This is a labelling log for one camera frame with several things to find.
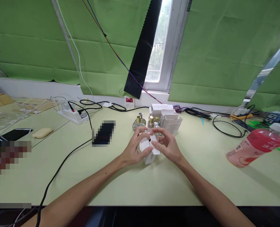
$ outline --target power strip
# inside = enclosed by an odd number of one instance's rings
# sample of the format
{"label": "power strip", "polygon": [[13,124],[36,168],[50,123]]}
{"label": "power strip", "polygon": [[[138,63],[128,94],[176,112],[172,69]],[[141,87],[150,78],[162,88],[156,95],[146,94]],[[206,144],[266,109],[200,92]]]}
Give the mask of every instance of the power strip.
{"label": "power strip", "polygon": [[58,113],[60,116],[66,118],[67,120],[72,121],[72,122],[75,123],[76,125],[81,125],[81,124],[83,124],[83,123],[88,122],[88,120],[89,120],[89,117],[88,117],[88,116],[83,117],[83,118],[80,117],[80,118],[81,118],[80,120],[73,119],[73,118],[71,118],[71,117],[66,116],[66,115],[63,113],[62,110],[57,111],[57,113]]}
{"label": "power strip", "polygon": [[245,118],[246,118],[246,119],[249,119],[249,118],[251,118],[253,115],[250,113],[250,114],[247,114],[247,115],[244,115],[244,116],[239,116],[239,117],[236,116],[236,115],[234,115],[234,114],[232,114],[231,116],[232,116],[232,117],[231,117],[232,120],[235,120],[236,118],[239,119],[239,120],[243,120],[243,119],[245,119]]}

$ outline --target table surface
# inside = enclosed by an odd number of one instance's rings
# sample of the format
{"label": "table surface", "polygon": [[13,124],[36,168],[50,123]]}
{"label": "table surface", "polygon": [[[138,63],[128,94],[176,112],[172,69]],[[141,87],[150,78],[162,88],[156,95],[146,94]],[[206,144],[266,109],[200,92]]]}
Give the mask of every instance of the table surface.
{"label": "table surface", "polygon": [[[148,119],[148,109],[141,112]],[[121,154],[134,133],[132,123],[137,114],[138,110],[121,113],[108,108],[90,112],[95,131],[104,120],[116,121],[110,145],[92,147],[89,142],[73,153],[51,183],[44,205]],[[27,157],[19,158],[19,163],[2,170],[0,203],[39,205],[47,184],[67,154],[92,137],[89,122],[66,123],[53,109],[33,117],[36,118],[34,129],[55,124],[57,131],[34,146]],[[185,158],[204,178],[237,206],[280,206],[280,151],[267,153],[246,168],[237,168],[225,154],[242,139],[218,132],[208,121],[202,125],[200,118],[186,113],[182,117],[177,143]],[[31,121],[27,118],[13,128],[30,127]],[[218,127],[236,134],[228,124],[218,123]],[[88,205],[197,206],[202,203],[183,173],[161,154],[151,165],[141,161],[116,173]]]}

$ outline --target window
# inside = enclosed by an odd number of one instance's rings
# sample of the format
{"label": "window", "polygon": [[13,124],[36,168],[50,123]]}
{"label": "window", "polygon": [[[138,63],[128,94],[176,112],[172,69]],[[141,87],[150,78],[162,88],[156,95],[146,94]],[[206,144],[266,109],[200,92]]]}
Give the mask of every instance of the window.
{"label": "window", "polygon": [[169,91],[170,89],[172,70],[182,41],[189,2],[189,0],[162,1],[155,40],[143,86],[146,90]]}
{"label": "window", "polygon": [[172,0],[163,0],[145,82],[159,83]]}

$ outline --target perfume bottle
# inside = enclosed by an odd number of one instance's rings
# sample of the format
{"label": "perfume bottle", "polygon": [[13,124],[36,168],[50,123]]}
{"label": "perfume bottle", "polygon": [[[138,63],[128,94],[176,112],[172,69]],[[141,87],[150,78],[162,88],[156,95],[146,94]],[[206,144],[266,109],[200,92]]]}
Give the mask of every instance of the perfume bottle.
{"label": "perfume bottle", "polygon": [[[158,122],[155,122],[154,123],[154,128],[159,128],[160,126],[159,126],[159,123]],[[163,136],[160,132],[156,132],[155,133],[155,136],[157,137],[157,136]]]}
{"label": "perfume bottle", "polygon": [[155,117],[155,122],[159,123],[159,117]]}
{"label": "perfume bottle", "polygon": [[145,126],[143,121],[141,121],[141,117],[138,116],[136,121],[133,123],[133,130],[135,131],[138,127]]}
{"label": "perfume bottle", "polygon": [[143,121],[144,126],[146,126],[146,120],[143,118],[143,114],[139,113],[139,116],[141,117],[141,121]]}
{"label": "perfume bottle", "polygon": [[153,128],[154,124],[153,124],[153,116],[149,117],[149,122],[147,124],[147,128]]}

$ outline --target smartphone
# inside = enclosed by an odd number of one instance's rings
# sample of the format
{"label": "smartphone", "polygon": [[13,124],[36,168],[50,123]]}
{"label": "smartphone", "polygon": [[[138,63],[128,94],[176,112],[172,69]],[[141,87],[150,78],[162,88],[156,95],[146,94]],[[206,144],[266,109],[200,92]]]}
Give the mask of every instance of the smartphone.
{"label": "smartphone", "polygon": [[0,141],[16,141],[27,135],[32,129],[14,129],[0,136]]}
{"label": "smartphone", "polygon": [[104,121],[101,124],[97,134],[94,136],[94,130],[92,130],[92,146],[93,147],[106,147],[110,144],[112,134],[116,126],[116,121]]}

